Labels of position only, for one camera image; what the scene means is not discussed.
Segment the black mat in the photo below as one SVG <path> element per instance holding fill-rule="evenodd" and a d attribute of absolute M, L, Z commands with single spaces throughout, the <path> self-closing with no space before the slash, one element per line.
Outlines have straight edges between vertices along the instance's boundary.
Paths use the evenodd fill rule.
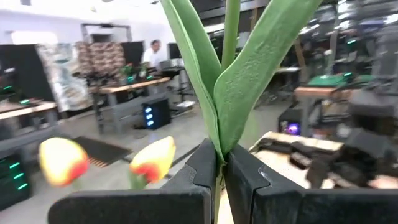
<path fill-rule="evenodd" d="M 128 149 L 86 137 L 77 137 L 73 140 L 86 150 L 90 163 L 98 167 L 106 167 L 132 153 Z"/>

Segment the tulip leaf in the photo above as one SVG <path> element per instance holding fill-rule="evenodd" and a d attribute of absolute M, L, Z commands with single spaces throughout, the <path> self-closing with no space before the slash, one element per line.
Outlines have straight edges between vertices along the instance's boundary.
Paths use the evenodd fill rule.
<path fill-rule="evenodd" d="M 162 3 L 167 19 L 169 20 L 175 40 L 180 49 L 181 56 L 184 59 L 185 69 L 187 70 L 189 79 L 200 101 L 203 119 L 205 120 L 205 125 L 210 135 L 210 139 L 216 148 L 219 158 L 224 162 L 218 135 L 216 108 L 213 99 L 202 80 L 199 62 L 192 41 L 184 28 L 184 24 L 174 7 L 173 2 L 171 0 L 161 0 L 160 2 Z"/>
<path fill-rule="evenodd" d="M 213 97 L 214 85 L 221 75 L 221 65 L 216 51 L 191 1 L 172 0 L 172 3 L 195 49 L 203 84 Z"/>
<path fill-rule="evenodd" d="M 321 1 L 271 1 L 241 53 L 218 77 L 214 101 L 223 154 L 238 143 L 254 104 Z"/>
<path fill-rule="evenodd" d="M 226 70 L 235 60 L 241 0 L 227 0 L 224 27 L 223 59 L 221 69 Z"/>

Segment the wooden desk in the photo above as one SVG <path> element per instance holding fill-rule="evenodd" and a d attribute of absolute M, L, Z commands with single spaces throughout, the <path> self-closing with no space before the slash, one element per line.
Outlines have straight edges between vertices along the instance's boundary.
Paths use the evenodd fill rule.
<path fill-rule="evenodd" d="M 151 80 L 148 82 L 142 82 L 142 83 L 135 83 L 132 85 L 124 85 L 124 86 L 118 86 L 118 87 L 110 87 L 110 86 L 103 86 L 99 88 L 99 93 L 101 94 L 109 94 L 109 93 L 117 93 L 120 91 L 128 91 L 128 90 L 133 90 L 136 88 L 143 88 L 145 86 L 150 86 L 150 85 L 155 85 L 158 83 L 163 83 L 169 81 L 170 78 L 160 78 L 157 80 Z M 90 87 L 90 92 L 94 93 L 97 92 L 96 87 Z"/>
<path fill-rule="evenodd" d="M 165 82 L 169 81 L 170 78 L 160 78 L 156 80 L 151 80 L 148 82 L 136 83 L 132 85 L 125 85 L 125 86 L 118 86 L 118 87 L 110 87 L 110 86 L 102 86 L 99 88 L 91 87 L 90 92 L 93 95 L 93 109 L 95 112 L 97 127 L 100 134 L 104 133 L 104 127 L 106 125 L 111 125 L 115 127 L 116 132 L 118 134 L 122 134 L 122 126 L 124 124 L 128 124 L 134 120 L 134 117 L 131 115 L 132 110 L 141 104 L 156 100 L 159 98 L 166 98 L 166 88 L 163 85 Z M 118 104 L 116 99 L 116 93 L 120 91 L 128 91 L 138 88 L 146 87 L 149 92 L 149 96 L 140 96 L 138 98 L 132 99 L 126 103 Z M 100 94 L 106 94 L 108 98 L 108 103 L 110 105 L 110 110 L 112 114 L 112 121 L 106 121 L 104 119 L 103 113 L 100 109 L 99 102 L 100 102 Z"/>
<path fill-rule="evenodd" d="M 333 92 L 336 88 L 319 88 L 319 87 L 298 87 L 294 90 L 297 97 L 321 97 L 326 98 Z M 349 97 L 355 90 L 343 90 L 341 94 L 344 97 Z"/>
<path fill-rule="evenodd" d="M 319 87 L 298 87 L 294 90 L 297 99 L 303 105 L 302 119 L 301 119 L 301 135 L 310 137 L 309 119 L 310 108 L 312 103 L 317 99 L 327 99 L 335 88 L 319 88 Z M 340 98 L 349 98 L 356 90 L 343 90 L 339 91 Z"/>
<path fill-rule="evenodd" d="M 39 111 L 46 111 L 54 109 L 56 107 L 57 107 L 56 103 L 46 102 L 46 101 L 40 102 L 38 106 L 28 107 L 28 108 L 19 105 L 17 103 L 0 103 L 0 120 L 13 118 L 16 116 L 22 116 L 30 113 L 35 113 Z"/>
<path fill-rule="evenodd" d="M 2 131 L 3 139 L 0 139 L 0 158 L 8 156 L 19 150 L 25 145 L 43 141 L 45 139 L 60 136 L 57 129 L 57 104 L 54 102 L 41 101 L 37 103 L 37 106 L 24 107 L 22 105 L 14 103 L 0 103 L 0 131 Z M 49 126 L 46 128 L 41 128 L 41 118 L 32 118 L 33 124 L 35 126 L 35 131 L 25 133 L 22 135 L 13 135 L 13 130 L 9 128 L 3 120 L 13 117 L 18 117 L 22 115 L 27 115 L 36 112 L 44 112 L 46 121 Z"/>
<path fill-rule="evenodd" d="M 333 142 L 333 141 L 324 141 L 324 140 L 318 140 L 314 138 L 305 138 L 301 136 L 290 136 L 287 134 L 280 134 L 280 133 L 274 133 L 274 132 L 268 132 L 265 135 L 263 135 L 262 138 L 273 138 L 273 139 L 278 139 L 279 141 L 283 142 L 294 142 L 294 141 L 302 141 L 305 145 L 308 146 L 316 146 L 320 147 L 323 149 L 329 149 L 329 150 L 337 150 L 340 148 L 342 143 L 340 142 Z M 257 143 L 253 145 L 250 149 L 253 149 L 257 146 Z M 289 163 L 289 157 L 288 155 L 285 154 L 279 154 L 276 152 L 271 152 L 271 151 L 260 151 L 260 152 L 255 152 L 254 155 L 260 159 L 263 163 L 267 164 L 270 168 L 274 169 L 278 173 L 284 175 L 291 181 L 294 181 L 295 183 L 301 185 L 302 187 L 308 188 L 309 184 L 305 180 L 305 170 L 300 170 L 296 168 L 295 166 L 291 165 Z M 330 180 L 324 181 L 322 188 L 323 189 L 330 189 L 333 187 L 333 183 Z M 226 190 L 224 190 L 221 194 L 221 202 L 220 202 L 220 211 L 218 214 L 218 223 L 220 224 L 233 224 L 233 218 L 232 218 L 232 213 L 231 213 L 231 208 L 229 207 L 229 200 L 228 200 L 228 194 L 226 193 Z"/>

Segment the red and yellow tulip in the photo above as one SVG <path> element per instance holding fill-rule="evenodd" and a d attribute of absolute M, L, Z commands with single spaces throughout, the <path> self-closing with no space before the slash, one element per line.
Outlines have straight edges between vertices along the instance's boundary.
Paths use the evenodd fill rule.
<path fill-rule="evenodd" d="M 64 138 L 50 138 L 39 146 L 39 161 L 47 182 L 66 186 L 83 175 L 89 166 L 86 151 Z"/>
<path fill-rule="evenodd" d="M 130 171 L 143 175 L 146 183 L 156 183 L 169 173 L 175 154 L 173 137 L 158 140 L 137 153 L 130 163 Z"/>

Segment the tulip bud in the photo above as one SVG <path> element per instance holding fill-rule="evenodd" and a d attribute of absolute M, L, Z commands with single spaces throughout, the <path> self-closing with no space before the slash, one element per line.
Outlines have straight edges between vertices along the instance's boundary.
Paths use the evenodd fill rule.
<path fill-rule="evenodd" d="M 175 154 L 173 137 L 156 141 L 139 151 L 130 163 L 130 171 L 144 175 L 147 184 L 156 183 L 169 173 Z"/>
<path fill-rule="evenodd" d="M 50 138 L 39 146 L 39 161 L 47 182 L 66 186 L 88 170 L 86 151 L 76 142 Z"/>

